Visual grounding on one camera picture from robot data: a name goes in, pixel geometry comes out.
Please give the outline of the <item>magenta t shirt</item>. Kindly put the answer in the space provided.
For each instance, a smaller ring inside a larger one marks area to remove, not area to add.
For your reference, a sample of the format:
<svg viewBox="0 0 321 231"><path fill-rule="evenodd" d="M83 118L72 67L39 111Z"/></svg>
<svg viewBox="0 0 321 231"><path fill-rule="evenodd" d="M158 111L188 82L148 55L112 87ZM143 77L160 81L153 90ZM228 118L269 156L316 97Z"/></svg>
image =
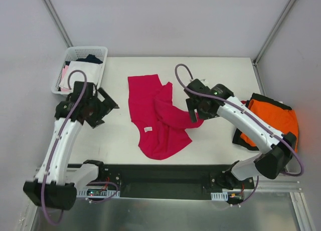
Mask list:
<svg viewBox="0 0 321 231"><path fill-rule="evenodd" d="M127 78L128 107L132 123L138 128L138 146L145 156L164 160L180 152L192 139L186 129L199 128L189 113L173 105L173 84L163 85L157 74Z"/></svg>

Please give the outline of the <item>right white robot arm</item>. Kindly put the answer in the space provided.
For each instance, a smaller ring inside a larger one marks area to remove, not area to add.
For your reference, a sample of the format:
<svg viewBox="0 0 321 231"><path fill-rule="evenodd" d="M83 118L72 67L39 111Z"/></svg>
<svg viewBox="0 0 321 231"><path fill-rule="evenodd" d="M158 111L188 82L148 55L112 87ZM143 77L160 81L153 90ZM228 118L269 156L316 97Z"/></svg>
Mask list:
<svg viewBox="0 0 321 231"><path fill-rule="evenodd" d="M186 104L192 122L222 117L250 138L260 154L243 161L235 161L215 177L215 183L229 190L239 187L254 176L276 179L293 157L296 136L281 131L262 121L250 111L234 93L222 84L213 88L194 79L185 89Z"/></svg>

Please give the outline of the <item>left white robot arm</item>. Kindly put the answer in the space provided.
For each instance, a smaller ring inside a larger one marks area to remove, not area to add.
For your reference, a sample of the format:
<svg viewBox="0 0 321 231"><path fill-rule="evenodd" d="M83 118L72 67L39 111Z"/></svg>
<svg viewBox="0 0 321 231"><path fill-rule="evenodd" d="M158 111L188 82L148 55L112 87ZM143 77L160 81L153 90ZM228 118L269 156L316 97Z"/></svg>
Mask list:
<svg viewBox="0 0 321 231"><path fill-rule="evenodd" d="M107 180L104 163L97 160L85 160L71 178L67 178L66 172L83 124L96 128L117 108L103 88L90 82L74 83L73 92L56 106L54 132L43 164L34 179L24 183L23 191L33 204L70 210L79 190L90 182L101 185Z"/></svg>

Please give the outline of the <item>white cloth in basket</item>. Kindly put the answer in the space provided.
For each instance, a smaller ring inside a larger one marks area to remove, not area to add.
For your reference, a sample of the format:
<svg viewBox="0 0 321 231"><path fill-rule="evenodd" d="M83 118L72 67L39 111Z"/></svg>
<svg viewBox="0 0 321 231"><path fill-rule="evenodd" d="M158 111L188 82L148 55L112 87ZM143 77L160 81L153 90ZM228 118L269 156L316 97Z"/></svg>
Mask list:
<svg viewBox="0 0 321 231"><path fill-rule="evenodd" d="M68 66L69 76L73 71L80 70L86 75L87 82L94 83L96 85L98 84L102 70L102 64L98 65L94 63L71 61ZM72 90L76 81L84 81L84 76L82 73L75 72L71 75L70 79L68 79L68 85L70 85L70 83L72 84Z"/></svg>

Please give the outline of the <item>dark navy cloth in basket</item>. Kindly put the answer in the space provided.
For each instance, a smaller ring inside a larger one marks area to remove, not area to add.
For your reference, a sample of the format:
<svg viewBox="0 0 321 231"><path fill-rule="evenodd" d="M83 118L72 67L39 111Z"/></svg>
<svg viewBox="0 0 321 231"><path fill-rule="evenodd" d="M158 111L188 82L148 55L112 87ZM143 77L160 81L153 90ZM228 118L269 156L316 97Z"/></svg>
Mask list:
<svg viewBox="0 0 321 231"><path fill-rule="evenodd" d="M95 55L89 54L86 58L79 58L76 60L77 62L86 62L86 63L94 63L94 64L102 64L103 61L101 61L99 58L97 58Z"/></svg>

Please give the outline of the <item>white plastic basket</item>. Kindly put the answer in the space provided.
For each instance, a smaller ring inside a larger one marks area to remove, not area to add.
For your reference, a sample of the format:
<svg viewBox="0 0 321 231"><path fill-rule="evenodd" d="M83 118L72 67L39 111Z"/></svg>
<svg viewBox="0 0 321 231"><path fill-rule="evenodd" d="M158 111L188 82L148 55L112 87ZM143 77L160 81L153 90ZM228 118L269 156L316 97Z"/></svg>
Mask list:
<svg viewBox="0 0 321 231"><path fill-rule="evenodd" d="M75 47L69 47L66 49L63 59L59 63L59 68L56 71L55 79L53 81L51 91L53 94L60 94L63 96L67 96L66 92L62 92L59 90L59 84L62 80L62 70L66 65L66 62L70 61L76 61L80 58L86 58L88 55L94 55L99 60L102 61L102 67L101 70L98 72L98 82L97 87L99 88L101 85L105 64L107 61L107 54L108 49L103 46L75 46Z"/></svg>

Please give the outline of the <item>pink cloth in basket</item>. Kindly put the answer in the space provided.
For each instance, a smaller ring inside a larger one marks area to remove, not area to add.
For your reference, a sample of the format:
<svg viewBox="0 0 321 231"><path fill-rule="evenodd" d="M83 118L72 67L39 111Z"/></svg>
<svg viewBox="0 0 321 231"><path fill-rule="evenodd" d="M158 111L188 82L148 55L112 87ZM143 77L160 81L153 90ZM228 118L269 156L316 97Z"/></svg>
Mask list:
<svg viewBox="0 0 321 231"><path fill-rule="evenodd" d="M67 92L67 93L69 93L72 90L72 84L70 83L70 85L68 85L68 77L69 77L68 68L69 68L69 66L66 65L62 69L62 78L61 78L61 82L59 84L59 88L60 88L61 92Z"/></svg>

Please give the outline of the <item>right aluminium frame post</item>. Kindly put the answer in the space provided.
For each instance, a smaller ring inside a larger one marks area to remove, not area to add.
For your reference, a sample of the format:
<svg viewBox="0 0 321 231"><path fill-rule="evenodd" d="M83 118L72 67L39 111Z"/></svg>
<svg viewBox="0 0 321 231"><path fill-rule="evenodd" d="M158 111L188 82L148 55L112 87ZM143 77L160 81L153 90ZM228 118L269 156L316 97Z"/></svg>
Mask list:
<svg viewBox="0 0 321 231"><path fill-rule="evenodd" d="M257 56L253 59L252 63L254 66L257 66L262 57L264 56L265 52L267 51L268 47L276 37L279 29L283 25L284 21L288 17L289 13L293 9L294 5L296 4L297 0L288 0L282 9L279 17L277 18L276 22L274 23L272 29L270 30L267 38L265 39L262 47L260 48Z"/></svg>

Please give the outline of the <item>aluminium frame post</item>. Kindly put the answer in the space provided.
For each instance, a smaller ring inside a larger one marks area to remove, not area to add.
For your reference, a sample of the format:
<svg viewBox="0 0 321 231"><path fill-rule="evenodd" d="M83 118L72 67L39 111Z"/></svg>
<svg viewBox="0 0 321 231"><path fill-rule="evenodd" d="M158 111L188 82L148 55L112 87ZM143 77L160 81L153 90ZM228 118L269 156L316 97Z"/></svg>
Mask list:
<svg viewBox="0 0 321 231"><path fill-rule="evenodd" d="M283 25L284 21L288 17L289 13L293 9L294 5L296 4L297 0L288 0L282 9L279 17L277 18L276 22L274 23L272 29L270 30L267 38L265 39L262 47L260 48L257 56L253 59L252 63L254 66L257 66L262 57L264 56L265 52L267 51L268 47L276 37L279 29Z"/></svg>
<svg viewBox="0 0 321 231"><path fill-rule="evenodd" d="M42 0L44 6L46 7L50 17L52 18L52 21L54 22L54 25L55 27L57 28L60 36L62 37L65 45L69 48L69 47L72 47L73 44L72 44L72 41L52 3L51 0Z"/></svg>

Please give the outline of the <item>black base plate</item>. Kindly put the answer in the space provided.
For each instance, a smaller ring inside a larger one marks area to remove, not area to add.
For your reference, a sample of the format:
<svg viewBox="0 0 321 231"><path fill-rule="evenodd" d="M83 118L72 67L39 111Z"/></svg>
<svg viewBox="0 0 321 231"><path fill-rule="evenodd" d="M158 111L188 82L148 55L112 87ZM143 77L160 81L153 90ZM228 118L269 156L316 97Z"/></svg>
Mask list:
<svg viewBox="0 0 321 231"><path fill-rule="evenodd" d="M77 193L78 197L151 198L182 200L227 200L235 193L242 198L255 190L252 177L237 181L232 190L220 186L227 165L131 165L106 164L105 173Z"/></svg>

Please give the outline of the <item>aluminium front rail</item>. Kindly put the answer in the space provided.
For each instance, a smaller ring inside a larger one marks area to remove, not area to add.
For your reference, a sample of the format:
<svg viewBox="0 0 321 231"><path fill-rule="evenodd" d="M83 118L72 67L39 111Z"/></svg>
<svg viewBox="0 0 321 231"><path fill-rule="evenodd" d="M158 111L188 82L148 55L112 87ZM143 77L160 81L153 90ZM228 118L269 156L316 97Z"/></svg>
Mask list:
<svg viewBox="0 0 321 231"><path fill-rule="evenodd" d="M229 185L224 179L227 169L227 165L103 165L98 180L109 179L126 196L181 192L187 188L196 190L197 194L238 190L242 187L253 189L255 181L259 182L259 190L278 192L298 189L297 181L288 180L284 176L275 180L262 176L250 177Z"/></svg>

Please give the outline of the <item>left aluminium frame post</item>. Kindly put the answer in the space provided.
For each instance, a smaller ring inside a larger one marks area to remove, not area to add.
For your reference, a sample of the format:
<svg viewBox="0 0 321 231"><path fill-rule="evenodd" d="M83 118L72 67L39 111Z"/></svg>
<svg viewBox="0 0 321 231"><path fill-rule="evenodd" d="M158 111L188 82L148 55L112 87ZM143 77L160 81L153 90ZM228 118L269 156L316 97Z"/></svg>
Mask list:
<svg viewBox="0 0 321 231"><path fill-rule="evenodd" d="M52 21L54 22L54 25L55 27L57 28L60 36L62 37L65 45L69 48L69 47L72 47L73 44L72 44L72 41L52 3L51 0L42 0L44 6L46 7L50 17L52 18Z"/></svg>

